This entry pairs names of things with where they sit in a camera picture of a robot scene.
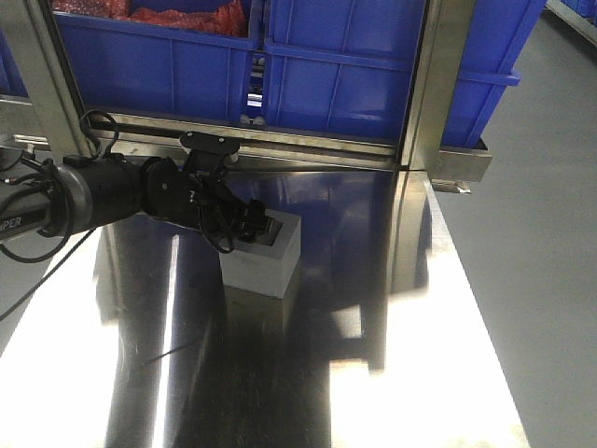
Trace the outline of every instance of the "black cable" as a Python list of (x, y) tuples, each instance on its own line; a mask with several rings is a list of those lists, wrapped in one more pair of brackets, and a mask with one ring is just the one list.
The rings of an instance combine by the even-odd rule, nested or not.
[(18, 199), (24, 198), (26, 196), (31, 196), (32, 194), (41, 193), (43, 191), (45, 190), (41, 187), (31, 187), (30, 189), (21, 189), (12, 193), (10, 196), (4, 199), (2, 203), (0, 203), (0, 215), (4, 214), (4, 212), (6, 212), (10, 205)]
[(37, 282), (31, 289), (29, 289), (27, 292), (25, 292), (25, 294), (18, 299), (10, 308), (8, 308), (6, 311), (4, 311), (1, 315), (0, 315), (0, 322), (2, 322), (3, 320), (5, 320), (7, 317), (9, 317), (10, 315), (12, 315), (21, 305), (23, 305), (38, 289), (41, 288), (41, 286), (46, 283), (48, 281), (48, 279), (54, 275), (56, 273), (56, 271), (58, 271), (62, 265), (71, 257), (71, 255), (73, 255), (75, 253), (75, 251), (77, 249), (80, 248), (80, 246), (85, 243), (85, 240), (87, 240), (91, 234), (95, 231), (95, 229), (91, 229), (90, 231), (88, 231), (83, 238), (81, 238), (79, 241), (76, 242), (76, 244), (71, 248), (71, 250), (69, 250), (66, 255), (64, 257), (62, 257), (62, 259), (56, 263), (56, 266), (54, 266), (52, 268), (52, 270), (47, 273), (46, 275), (44, 275), (42, 277), (42, 279)]
[[(39, 256), (39, 257), (31, 257), (31, 258), (22, 257), (20, 255), (15, 254), (14, 252), (12, 252), (4, 244), (0, 243), (0, 252), (2, 252), (4, 255), (6, 255), (10, 259), (13, 259), (19, 263), (34, 264), (34, 263), (40, 263), (42, 261), (52, 258), (54, 255), (56, 255), (58, 252), (60, 252), (66, 246), (66, 244), (68, 243), (68, 240), (73, 235), (73, 230), (75, 229), (75, 202), (73, 200), (73, 195), (72, 195), (70, 189), (64, 185), (64, 182), (60, 178), (60, 175), (58, 174), (58, 170), (57, 170), (56, 166), (54, 166), (52, 159), (46, 159), (39, 169), (43, 170), (44, 168), (46, 170), (48, 170), (49, 178), (52, 181), (54, 181), (56, 188), (60, 190), (59, 194), (61, 194), (64, 197), (64, 199), (66, 200), (66, 215), (67, 215), (66, 230), (64, 231), (64, 236), (62, 237), (62, 239), (58, 243), (58, 245), (56, 245), (56, 247), (51, 249), (48, 253), (46, 253), (42, 256)], [(33, 194), (31, 192), (32, 190), (21, 191), (20, 193), (22, 193), (24, 196), (27, 196), (28, 194), (25, 194), (25, 193), (27, 193), (28, 191), (29, 191), (28, 194)], [(6, 208), (4, 208), (4, 209), (0, 207), (0, 214), (4, 213), (4, 211), (8, 208), (9, 205), (10, 205), (10, 203), (7, 204)]]
[(25, 151), (21, 151), (21, 154), (19, 155), (19, 157), (13, 161), (9, 166), (2, 166), (0, 167), (0, 173), (4, 173), (12, 168), (14, 168), (15, 166), (17, 166), (17, 164), (21, 161), (22, 156), (25, 154)]
[[(90, 125), (87, 120), (91, 115), (99, 115), (100, 117), (104, 117), (112, 124), (112, 130), (114, 131), (114, 135), (112, 136), (112, 139), (110, 140), (110, 142), (106, 145), (103, 153), (102, 153), (102, 143), (100, 142), (100, 139), (97, 137), (97, 135), (95, 135), (94, 133), (91, 132)], [(85, 134), (85, 136), (87, 138), (89, 138), (91, 140), (91, 142), (93, 143), (93, 145), (95, 146), (96, 152), (95, 152), (95, 154), (93, 154), (93, 156), (91, 158), (97, 159), (100, 156), (102, 156), (102, 157), (109, 156), (112, 151), (112, 147), (114, 146), (114, 144), (118, 141), (118, 139), (120, 137), (120, 130), (118, 128), (118, 123), (116, 122), (116, 120), (110, 114), (105, 113), (103, 110), (92, 109), (92, 110), (88, 110), (87, 112), (85, 112), (85, 114), (83, 114), (83, 116), (79, 119), (78, 124), (79, 124), (79, 127), (81, 128), (81, 132), (83, 132)]]

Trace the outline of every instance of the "blue storage bin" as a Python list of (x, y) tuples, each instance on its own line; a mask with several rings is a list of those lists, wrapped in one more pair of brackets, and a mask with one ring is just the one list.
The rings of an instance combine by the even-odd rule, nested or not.
[[(508, 74), (547, 0), (478, 0), (462, 67)], [(276, 44), (414, 60), (421, 0), (271, 0)]]
[[(209, 11), (228, 1), (134, 0), (133, 10)], [(64, 13), (55, 17), (86, 104), (236, 122), (246, 109), (262, 0), (243, 0), (243, 7), (250, 9), (247, 38)], [(11, 85), (2, 88), (13, 92)]]
[(414, 60), (424, 0), (272, 0), (269, 37), (296, 45)]
[(482, 74), (462, 70), (452, 100), (442, 145), (474, 147), (481, 138), (506, 87), (517, 86), (521, 75)]
[(413, 63), (265, 43), (269, 125), (396, 140)]
[(17, 63), (12, 57), (2, 32), (0, 32), (0, 93), (27, 96), (27, 90), (22, 83)]
[(582, 17), (595, 15), (595, 0), (565, 0), (564, 3)]
[(547, 0), (478, 0), (461, 67), (509, 74)]
[[(263, 106), (269, 125), (395, 140), (402, 133), (412, 63), (266, 42)], [(506, 87), (521, 80), (462, 70), (443, 144), (473, 147)]]

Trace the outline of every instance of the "reflective metal surface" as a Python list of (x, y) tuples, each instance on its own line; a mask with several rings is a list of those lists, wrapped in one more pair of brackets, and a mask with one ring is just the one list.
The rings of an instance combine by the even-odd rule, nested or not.
[(21, 71), (37, 117), (37, 120), (28, 119), (23, 104), (13, 103), (11, 106), (19, 115), (9, 116), (9, 121), (17, 124), (7, 127), (22, 127), (23, 123), (19, 121), (22, 118), (34, 128), (39, 122), (56, 155), (89, 154), (89, 144), (78, 125), (83, 103), (49, 2), (0, 2), (0, 27)]
[(403, 166), (433, 171), (477, 0), (429, 0), (402, 151)]
[(97, 231), (0, 357), (0, 446), (528, 446), (425, 179), (233, 178), (302, 216), (283, 301), (225, 291), (196, 233)]
[(435, 169), (429, 173), (433, 180), (480, 182), (493, 155), (487, 149), (441, 147)]

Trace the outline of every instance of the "metal rail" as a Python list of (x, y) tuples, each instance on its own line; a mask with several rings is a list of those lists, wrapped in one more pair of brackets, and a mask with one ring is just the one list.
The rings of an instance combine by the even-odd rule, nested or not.
[[(56, 154), (89, 154), (89, 143), (78, 125), (83, 103), (49, 2), (0, 2), (0, 27), (35, 106), (35, 119), (27, 121), (43, 131)], [(3, 125), (12, 123), (6, 126), (14, 130), (26, 112), (22, 105), (13, 105), (15, 115), (0, 117), (5, 119)]]
[(548, 8), (597, 47), (597, 26), (593, 26), (588, 19), (580, 17), (570, 7), (559, 0), (548, 0)]

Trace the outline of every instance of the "stainless steel table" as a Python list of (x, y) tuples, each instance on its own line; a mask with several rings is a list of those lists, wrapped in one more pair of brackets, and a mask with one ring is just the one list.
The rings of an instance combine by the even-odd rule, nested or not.
[(294, 284), (256, 307), (196, 233), (95, 232), (0, 357), (0, 447), (528, 446), (425, 179), (233, 178), (303, 217)]

